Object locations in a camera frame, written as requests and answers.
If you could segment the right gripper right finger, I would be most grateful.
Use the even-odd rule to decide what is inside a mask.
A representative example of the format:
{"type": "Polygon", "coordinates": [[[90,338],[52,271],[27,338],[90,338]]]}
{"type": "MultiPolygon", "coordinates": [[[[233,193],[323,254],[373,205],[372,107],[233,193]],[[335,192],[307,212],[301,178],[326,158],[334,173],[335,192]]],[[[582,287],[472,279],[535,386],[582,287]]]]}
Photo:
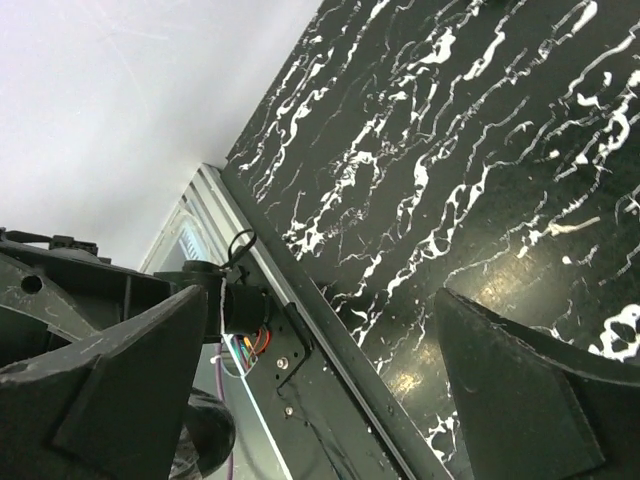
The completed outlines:
{"type": "Polygon", "coordinates": [[[475,478],[638,478],[638,366],[563,343],[447,288],[434,308],[475,478]]]}

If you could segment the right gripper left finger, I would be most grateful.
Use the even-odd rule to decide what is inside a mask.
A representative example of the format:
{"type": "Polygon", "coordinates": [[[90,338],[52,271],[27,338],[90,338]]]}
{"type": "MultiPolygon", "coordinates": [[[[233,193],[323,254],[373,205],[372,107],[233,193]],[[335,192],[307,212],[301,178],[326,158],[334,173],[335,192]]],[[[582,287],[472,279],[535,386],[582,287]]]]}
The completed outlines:
{"type": "Polygon", "coordinates": [[[165,479],[206,323],[189,287],[146,312],[1,371],[4,479],[165,479]]]}

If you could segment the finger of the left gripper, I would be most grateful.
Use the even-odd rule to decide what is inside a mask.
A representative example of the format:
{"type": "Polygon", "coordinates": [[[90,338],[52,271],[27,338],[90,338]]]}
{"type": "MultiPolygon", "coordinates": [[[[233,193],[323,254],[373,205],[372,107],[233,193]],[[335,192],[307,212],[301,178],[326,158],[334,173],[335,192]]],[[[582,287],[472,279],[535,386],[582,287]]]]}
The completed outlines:
{"type": "Polygon", "coordinates": [[[157,277],[118,267],[95,243],[1,229],[1,365],[84,340],[172,295],[157,277]]]}

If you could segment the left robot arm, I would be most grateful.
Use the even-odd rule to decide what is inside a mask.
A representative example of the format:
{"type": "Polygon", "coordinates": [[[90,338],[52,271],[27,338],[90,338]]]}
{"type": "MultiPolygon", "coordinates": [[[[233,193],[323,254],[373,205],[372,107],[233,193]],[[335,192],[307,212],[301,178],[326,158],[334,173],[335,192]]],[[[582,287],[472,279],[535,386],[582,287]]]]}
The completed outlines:
{"type": "Polygon", "coordinates": [[[152,275],[112,265],[92,242],[70,236],[1,231],[1,364],[84,340],[123,323],[190,286],[206,294],[204,341],[259,333],[269,320],[264,289],[246,283],[242,246],[223,265],[187,260],[152,275]]]}

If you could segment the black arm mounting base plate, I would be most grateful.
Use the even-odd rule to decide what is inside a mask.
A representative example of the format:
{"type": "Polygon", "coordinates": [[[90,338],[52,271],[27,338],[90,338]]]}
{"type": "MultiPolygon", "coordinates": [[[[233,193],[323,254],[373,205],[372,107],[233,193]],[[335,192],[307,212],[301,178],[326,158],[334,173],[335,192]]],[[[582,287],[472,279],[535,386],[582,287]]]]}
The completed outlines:
{"type": "Polygon", "coordinates": [[[241,264],[268,293],[270,341],[246,382],[293,479],[447,479],[319,290],[256,243],[241,264]]]}

